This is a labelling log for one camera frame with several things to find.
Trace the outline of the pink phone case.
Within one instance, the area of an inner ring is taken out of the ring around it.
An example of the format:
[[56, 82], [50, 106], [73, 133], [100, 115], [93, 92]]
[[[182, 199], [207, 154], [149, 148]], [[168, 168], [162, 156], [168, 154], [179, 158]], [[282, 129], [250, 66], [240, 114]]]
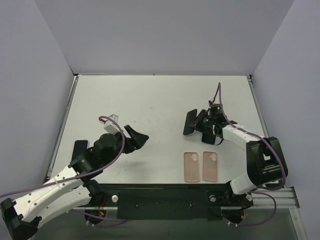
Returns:
[[202, 179], [217, 182], [219, 179], [218, 155], [216, 152], [204, 151], [202, 154]]

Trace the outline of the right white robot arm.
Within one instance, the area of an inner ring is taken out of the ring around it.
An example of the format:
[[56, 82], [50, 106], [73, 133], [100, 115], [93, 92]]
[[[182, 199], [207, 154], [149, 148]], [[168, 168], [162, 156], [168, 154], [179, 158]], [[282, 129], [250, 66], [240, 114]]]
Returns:
[[183, 135], [194, 131], [202, 134], [201, 141], [216, 145], [216, 139], [233, 143], [245, 152], [246, 172], [231, 180], [223, 192], [224, 201], [236, 204], [254, 189], [278, 190], [285, 185], [288, 167], [281, 144], [276, 137], [262, 137], [242, 125], [228, 120], [220, 104], [210, 102], [208, 109], [193, 109], [186, 115]]

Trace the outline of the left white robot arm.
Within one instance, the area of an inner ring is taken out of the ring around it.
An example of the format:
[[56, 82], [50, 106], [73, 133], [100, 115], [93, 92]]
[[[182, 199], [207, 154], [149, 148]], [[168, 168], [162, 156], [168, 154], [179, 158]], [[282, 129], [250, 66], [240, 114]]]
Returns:
[[56, 176], [26, 195], [0, 204], [2, 219], [13, 240], [28, 240], [51, 219], [80, 206], [99, 206], [104, 193], [94, 179], [124, 154], [141, 149], [149, 136], [129, 125], [129, 134], [113, 130], [100, 136], [92, 147], [75, 157]]

